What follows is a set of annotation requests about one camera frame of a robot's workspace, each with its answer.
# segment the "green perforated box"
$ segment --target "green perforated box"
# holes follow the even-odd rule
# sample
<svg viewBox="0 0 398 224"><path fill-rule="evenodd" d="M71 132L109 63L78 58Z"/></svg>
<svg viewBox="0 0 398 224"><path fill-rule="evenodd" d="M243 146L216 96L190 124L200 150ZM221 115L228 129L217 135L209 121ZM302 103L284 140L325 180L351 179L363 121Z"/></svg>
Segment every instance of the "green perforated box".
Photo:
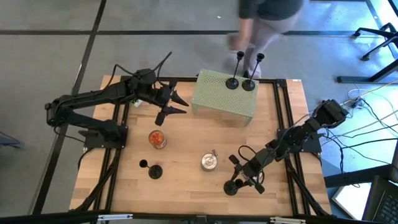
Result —
<svg viewBox="0 0 398 224"><path fill-rule="evenodd" d="M252 118L256 109L259 82L253 80L255 89L246 91L242 88L242 82L246 78L235 77L239 81L239 87L230 90L225 86L225 81L231 77L232 75L202 69L192 97L193 107L206 106Z"/></svg>

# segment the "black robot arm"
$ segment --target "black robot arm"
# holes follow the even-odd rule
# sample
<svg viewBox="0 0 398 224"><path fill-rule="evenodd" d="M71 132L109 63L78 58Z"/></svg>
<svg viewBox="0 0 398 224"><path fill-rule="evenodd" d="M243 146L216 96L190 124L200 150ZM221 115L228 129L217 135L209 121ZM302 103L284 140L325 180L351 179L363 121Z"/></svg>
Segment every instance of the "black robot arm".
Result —
<svg viewBox="0 0 398 224"><path fill-rule="evenodd" d="M86 137L85 147L122 148L126 142L127 126L120 126L110 119L105 121L94 119L75 113L73 110L103 103L125 104L131 100L142 100L161 108L155 121L155 124L159 126L169 114L186 113L168 106L170 100L188 106L174 90L177 80L172 79L169 84L160 83L160 88L154 86L156 81L155 71L147 68L132 73L132 77L124 81L107 85L103 90L74 96L63 95L45 105L47 124L52 127L71 124L87 128L88 131L79 132Z"/></svg>
<svg viewBox="0 0 398 224"><path fill-rule="evenodd" d="M239 188L253 185L256 190L262 194L265 189L258 182L260 172L274 159L279 162L286 158L285 162L288 167L287 171L292 174L294 181L296 181L314 211L317 215L327 215L327 213L322 210L321 206L319 206L319 204L314 200L304 183L300 180L288 155L290 152L298 152L296 151L296 148L300 147L297 146L302 146L308 137L311 134L316 133L319 129L337 127L345 121L347 114L348 112L335 100L324 101L314 110L311 117L307 119L303 125L290 127L283 135L281 135L280 138L272 140L266 144L264 149L256 152L254 157L247 163L241 165L239 163L239 159L236 156L231 155L229 159L235 165L234 174L231 180L224 184L225 193L228 195L235 195ZM235 180L239 174L243 176L244 181L240 179Z"/></svg>

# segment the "person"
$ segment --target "person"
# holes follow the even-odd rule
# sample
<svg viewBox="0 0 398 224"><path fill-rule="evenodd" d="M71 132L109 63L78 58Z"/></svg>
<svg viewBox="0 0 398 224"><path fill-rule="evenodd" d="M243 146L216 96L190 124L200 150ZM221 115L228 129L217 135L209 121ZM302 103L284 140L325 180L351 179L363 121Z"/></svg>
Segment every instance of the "person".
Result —
<svg viewBox="0 0 398 224"><path fill-rule="evenodd" d="M227 38L230 50L245 51L243 77L252 75L257 54L293 27L303 5L304 0L239 0L239 33ZM259 67L253 78L261 78Z"/></svg>

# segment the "desk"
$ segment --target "desk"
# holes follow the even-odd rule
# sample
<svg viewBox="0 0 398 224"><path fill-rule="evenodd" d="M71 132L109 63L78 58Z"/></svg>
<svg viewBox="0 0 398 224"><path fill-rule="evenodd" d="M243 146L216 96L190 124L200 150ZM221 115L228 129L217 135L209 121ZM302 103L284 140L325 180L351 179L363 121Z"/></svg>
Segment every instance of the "desk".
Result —
<svg viewBox="0 0 398 224"><path fill-rule="evenodd" d="M103 78L102 87L108 80L109 76ZM119 80L120 77L115 77L113 82ZM300 80L287 80L287 86L293 117L298 120L308 113L303 86ZM176 89L190 104L194 87L195 82L178 82ZM154 123L159 111L157 107L143 103L129 110L129 133L119 163L112 212L292 215L284 161L273 162L264 169L266 179L263 194L258 194L254 187L244 187L233 197L223 192L223 184L233 174L233 164L228 156L238 156L238 147L242 144L258 151L276 136L279 125L272 85L259 85L256 112L246 127L241 116L206 108L199 108L198 113L193 114L191 108L172 102L170 105L187 110L188 113L168 116L161 127ZM113 108L109 104L96 106L93 117L111 119ZM154 149L148 142L148 134L155 129L166 135L167 145L164 149ZM213 172L204 172L200 167L200 159L212 149L218 153L219 164ZM244 149L242 154L248 158L253 156ZM104 149L94 149L82 160L70 208L79 206L93 190L98 182L103 156ZM306 186L323 209L330 213L319 160L307 153L301 154L301 158ZM148 169L139 167L141 159L148 160L150 166L162 166L163 176L158 180L150 179ZM100 208L104 208L107 191L106 186ZM298 209L302 213L298 187L295 193Z"/></svg>

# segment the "black peg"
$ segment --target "black peg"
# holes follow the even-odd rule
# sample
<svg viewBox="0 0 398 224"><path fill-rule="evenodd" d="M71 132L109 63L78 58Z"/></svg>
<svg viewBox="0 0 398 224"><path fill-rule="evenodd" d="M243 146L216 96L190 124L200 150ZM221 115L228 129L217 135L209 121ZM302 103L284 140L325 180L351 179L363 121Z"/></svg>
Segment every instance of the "black peg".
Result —
<svg viewBox="0 0 398 224"><path fill-rule="evenodd" d="M149 172L148 172L149 177L154 180L159 179L163 174L163 169L161 168L161 166L153 165L153 166L149 167L148 162L145 159L139 161L139 166L141 168L149 168Z"/></svg>
<svg viewBox="0 0 398 224"><path fill-rule="evenodd" d="M251 74L251 77L250 77L249 80L245 80L245 81L242 82L242 88L243 88L244 90L246 90L246 91L253 91L253 89L256 87L256 85L254 84L254 82L252 81L252 79L253 79L254 72L256 72L257 66L258 66L259 63L262 61L262 59L264 59L264 54L258 53L258 54L257 54L257 64L256 64L256 66L254 67L253 74Z"/></svg>
<svg viewBox="0 0 398 224"><path fill-rule="evenodd" d="M239 62L242 60L243 56L244 56L244 53L242 51L239 51L236 53L236 58L238 59L238 62L236 63L234 77L229 78L225 81L226 87L229 88L230 90L234 90L239 86L239 81L235 78L235 75L236 75L236 71L238 70Z"/></svg>

